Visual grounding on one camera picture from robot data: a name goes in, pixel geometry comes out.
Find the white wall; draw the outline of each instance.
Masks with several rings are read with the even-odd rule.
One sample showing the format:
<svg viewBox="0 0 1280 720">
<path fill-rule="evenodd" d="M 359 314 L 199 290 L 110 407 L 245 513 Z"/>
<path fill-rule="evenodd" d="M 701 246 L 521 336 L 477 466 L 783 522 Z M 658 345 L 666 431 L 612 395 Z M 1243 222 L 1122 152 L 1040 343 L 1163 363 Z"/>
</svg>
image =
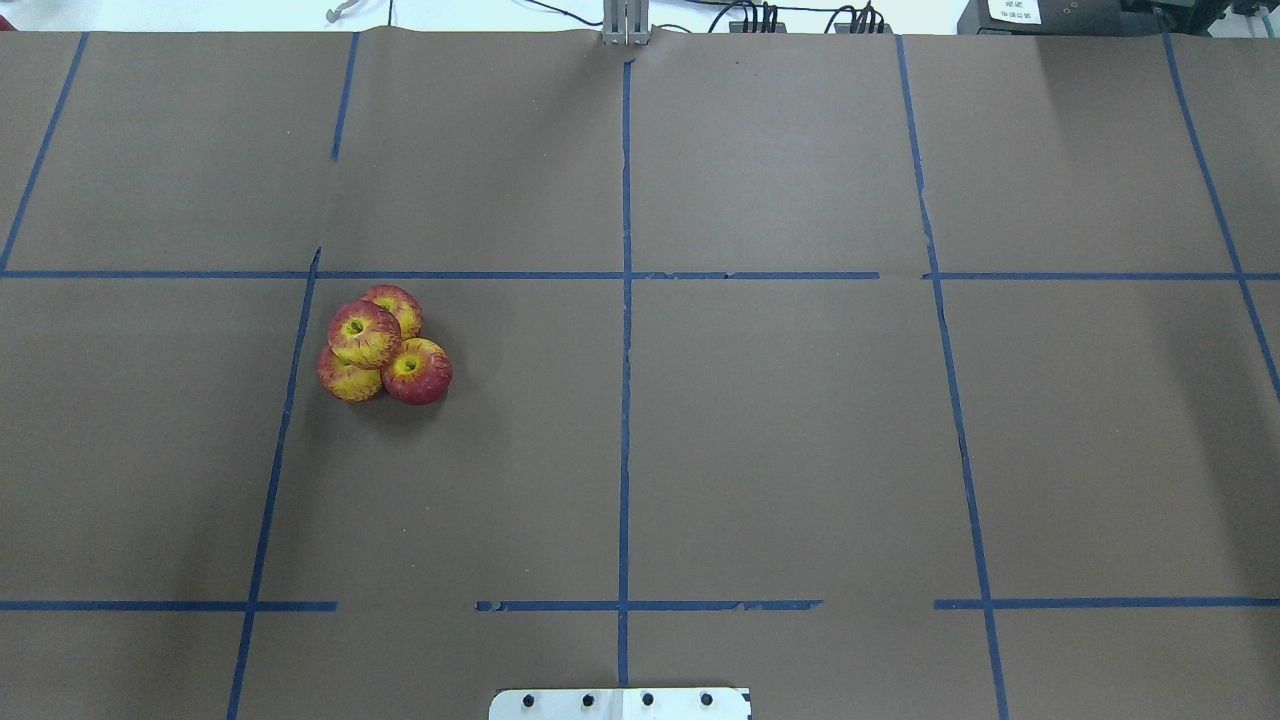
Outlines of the white wall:
<svg viewBox="0 0 1280 720">
<path fill-rule="evenodd" d="M 385 24 L 390 0 L 360 0 L 337 23 L 325 10 L 339 0 L 0 0 L 0 14 L 20 29 L 105 31 L 355 31 Z M 547 0 L 591 20 L 602 0 Z M 900 33 L 952 35 L 965 0 L 878 0 L 876 6 Z M 782 0 L 782 5 L 833 8 L 833 0 Z M 652 0 L 653 24 L 677 23 L 705 32 L 718 8 L 684 0 Z M 741 17 L 737 10 L 732 17 Z M 822 32 L 829 13 L 783 10 L 788 32 Z M 394 24 L 434 31 L 552 31 L 582 27 L 521 0 L 398 0 Z M 1275 18 L 1280 23 L 1280 13 Z M 727 31 L 721 22 L 717 32 Z M 1262 23 L 1228 14 L 1212 28 L 1219 37 L 1263 37 Z"/>
</svg>

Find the white metal plate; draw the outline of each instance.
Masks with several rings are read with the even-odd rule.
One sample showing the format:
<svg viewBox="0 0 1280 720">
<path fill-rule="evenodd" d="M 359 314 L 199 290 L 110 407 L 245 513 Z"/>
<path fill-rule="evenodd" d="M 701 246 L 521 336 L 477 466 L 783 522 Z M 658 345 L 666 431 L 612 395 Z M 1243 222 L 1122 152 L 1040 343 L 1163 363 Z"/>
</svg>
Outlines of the white metal plate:
<svg viewBox="0 0 1280 720">
<path fill-rule="evenodd" d="M 750 720 L 750 697 L 736 688 L 503 691 L 489 720 Z"/>
</svg>

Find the apple cluster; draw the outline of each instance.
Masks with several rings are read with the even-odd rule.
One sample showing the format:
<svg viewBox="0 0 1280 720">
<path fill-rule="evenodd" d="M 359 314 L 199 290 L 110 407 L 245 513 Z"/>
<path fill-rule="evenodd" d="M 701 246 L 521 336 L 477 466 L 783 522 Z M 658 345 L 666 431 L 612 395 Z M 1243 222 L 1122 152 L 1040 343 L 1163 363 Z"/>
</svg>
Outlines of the apple cluster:
<svg viewBox="0 0 1280 720">
<path fill-rule="evenodd" d="M 435 402 L 449 389 L 453 363 L 422 332 L 422 306 L 403 288 L 379 284 L 334 313 L 320 351 L 320 384 L 338 400 L 364 402 L 384 387 L 408 405 Z"/>
</svg>

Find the black cable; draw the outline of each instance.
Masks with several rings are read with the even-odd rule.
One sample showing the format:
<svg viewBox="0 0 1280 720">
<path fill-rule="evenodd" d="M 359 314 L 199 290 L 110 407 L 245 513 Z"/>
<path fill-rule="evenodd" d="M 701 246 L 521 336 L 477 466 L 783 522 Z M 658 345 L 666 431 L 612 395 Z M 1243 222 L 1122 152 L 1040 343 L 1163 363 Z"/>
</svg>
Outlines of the black cable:
<svg viewBox="0 0 1280 720">
<path fill-rule="evenodd" d="M 737 5 L 737 3 L 726 3 L 723 0 L 685 0 L 685 3 L 692 3 L 694 5 L 716 5 L 716 6 L 730 6 Z M 792 8 L 788 5 L 774 5 L 780 10 L 796 10 L 800 13 L 831 13 L 835 8 Z"/>
<path fill-rule="evenodd" d="M 581 17 L 581 15 L 575 15 L 573 13 L 570 13 L 568 10 L 566 10 L 563 8 L 557 8 L 554 5 L 548 5 L 547 3 L 541 3 L 539 0 L 521 0 L 521 1 L 522 3 L 529 3 L 530 5 L 538 5 L 539 8 L 547 8 L 548 10 L 552 10 L 554 13 L 559 13 L 562 15 L 568 15 L 568 17 L 573 18 L 575 20 L 585 24 L 586 27 L 604 27 L 604 20 L 600 20 L 598 23 L 593 23 L 591 20 L 589 20 L 589 19 Z"/>
<path fill-rule="evenodd" d="M 716 32 L 716 24 L 724 17 L 724 13 L 732 10 L 733 8 L 742 8 L 742 29 L 746 29 L 746 12 L 750 9 L 751 14 L 755 14 L 755 5 L 748 3 L 746 0 L 733 0 L 732 3 L 724 5 L 719 13 L 716 13 L 716 19 L 712 20 L 712 27 L 707 28 L 707 32 Z"/>
<path fill-rule="evenodd" d="M 844 13 L 845 10 L 849 10 L 849 14 L 851 15 L 849 19 L 850 23 L 858 22 L 858 8 L 854 8 L 852 5 L 841 5 L 838 10 L 831 14 L 831 19 L 827 20 L 827 28 L 822 31 L 823 35 L 831 32 L 831 28 L 836 24 L 836 18 L 838 18 L 840 13 Z"/>
</svg>

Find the wire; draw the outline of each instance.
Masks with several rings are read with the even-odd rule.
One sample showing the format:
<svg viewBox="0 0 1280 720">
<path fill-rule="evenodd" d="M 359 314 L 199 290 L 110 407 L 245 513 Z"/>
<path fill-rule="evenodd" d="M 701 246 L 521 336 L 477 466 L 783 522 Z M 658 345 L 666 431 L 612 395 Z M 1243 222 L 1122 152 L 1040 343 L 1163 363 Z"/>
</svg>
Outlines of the wire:
<svg viewBox="0 0 1280 720">
<path fill-rule="evenodd" d="M 562 15 L 568 15 L 568 17 L 573 18 L 575 20 L 585 24 L 586 27 L 604 27 L 604 20 L 600 20 L 598 23 L 593 23 L 591 20 L 589 20 L 589 19 L 581 17 L 581 15 L 575 15 L 573 13 L 570 13 L 568 10 L 566 10 L 563 8 L 557 8 L 556 5 L 548 5 L 547 3 L 541 3 L 539 0 L 520 0 L 520 1 L 521 3 L 529 3 L 530 5 L 538 5 L 539 8 L 547 8 L 548 10 L 550 10 L 553 13 L 559 13 Z"/>
<path fill-rule="evenodd" d="M 778 32 L 778 6 L 764 4 L 764 32 Z"/>
<path fill-rule="evenodd" d="M 724 3 L 723 0 L 685 0 L 685 3 L 692 3 L 694 5 L 717 5 L 717 6 L 730 6 L 737 5 L 737 3 Z M 795 10 L 799 13 L 832 13 L 835 8 L 792 8 L 788 5 L 774 5 L 780 10 Z"/>
<path fill-rule="evenodd" d="M 324 19 L 329 20 L 329 24 L 338 22 L 338 18 L 340 18 L 343 13 L 346 13 L 348 9 L 351 9 L 352 5 L 355 5 L 358 1 L 360 0 L 347 0 L 346 3 L 338 5 L 332 10 L 325 10 Z"/>
<path fill-rule="evenodd" d="M 849 14 L 852 15 L 849 22 L 854 24 L 858 23 L 858 8 L 854 8 L 852 5 L 841 5 L 838 10 L 831 14 L 831 19 L 827 20 L 827 28 L 822 31 L 823 35 L 831 32 L 832 26 L 836 24 L 836 18 L 838 18 L 840 13 L 844 13 L 845 10 L 849 10 Z"/>
<path fill-rule="evenodd" d="M 724 5 L 724 8 L 722 8 L 719 13 L 716 13 L 716 19 L 712 20 L 712 27 L 707 28 L 707 32 L 716 32 L 716 24 L 719 23 L 719 19 L 724 17 L 724 13 L 732 10 L 733 8 L 742 8 L 742 31 L 748 32 L 746 12 L 751 10 L 751 24 L 755 24 L 756 19 L 755 19 L 755 5 L 748 3 L 746 0 L 733 0 L 732 3 Z"/>
</svg>

